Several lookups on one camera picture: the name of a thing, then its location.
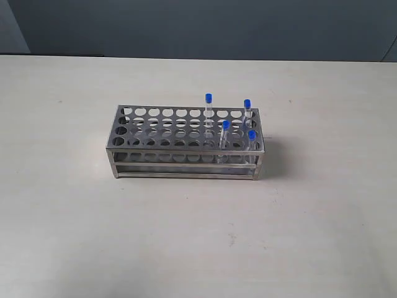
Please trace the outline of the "stainless steel test tube rack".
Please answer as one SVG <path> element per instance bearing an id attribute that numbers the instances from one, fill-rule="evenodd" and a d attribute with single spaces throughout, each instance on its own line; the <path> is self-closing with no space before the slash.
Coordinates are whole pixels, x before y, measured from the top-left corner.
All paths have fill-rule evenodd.
<path id="1" fill-rule="evenodd" d="M 244 109 L 214 107 L 213 136 L 205 138 L 204 107 L 119 105 L 106 152 L 115 178 L 204 178 L 255 180 L 265 156 L 259 109 L 252 128 Z M 230 122 L 225 150 L 219 147 L 222 122 Z M 248 151 L 248 132 L 256 131 L 256 151 Z M 223 163 L 218 155 L 224 154 Z M 256 155 L 256 164 L 248 162 Z"/>

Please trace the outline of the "blue capped tube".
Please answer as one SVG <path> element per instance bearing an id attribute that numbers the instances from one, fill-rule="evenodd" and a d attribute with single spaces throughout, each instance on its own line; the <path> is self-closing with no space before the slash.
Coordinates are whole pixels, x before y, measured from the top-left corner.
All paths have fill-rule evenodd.
<path id="1" fill-rule="evenodd" d="M 213 136 L 211 128 L 213 127 L 213 111 L 212 111 L 212 94 L 211 93 L 206 93 L 205 95 L 205 111 L 204 111 L 204 116 L 205 116 L 205 132 L 204 136 L 205 138 L 211 138 Z"/>
<path id="2" fill-rule="evenodd" d="M 244 127 L 248 130 L 252 128 L 252 110 L 251 110 L 251 100 L 250 99 L 244 100 L 243 124 L 244 124 Z"/>
<path id="3" fill-rule="evenodd" d="M 248 151 L 256 151 L 256 131 L 250 130 L 248 132 Z M 256 164 L 256 155 L 248 155 L 247 157 L 249 164 Z"/>
<path id="4" fill-rule="evenodd" d="M 219 147 L 221 151 L 225 150 L 227 147 L 229 128 L 230 128 L 230 122 L 228 120 L 224 120 L 222 122 L 220 142 L 219 142 Z M 224 154 L 218 155 L 218 163 L 223 163 L 225 157 L 227 156 L 225 156 Z"/>

